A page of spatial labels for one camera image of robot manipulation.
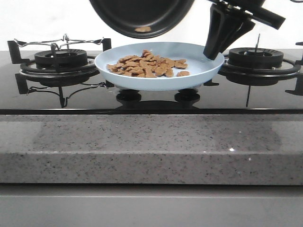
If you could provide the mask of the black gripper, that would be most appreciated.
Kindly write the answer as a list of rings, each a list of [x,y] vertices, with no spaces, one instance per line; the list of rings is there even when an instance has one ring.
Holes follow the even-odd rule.
[[[204,55],[215,59],[232,43],[251,31],[256,20],[279,29],[285,18],[262,7],[263,0],[212,0],[210,26]]]

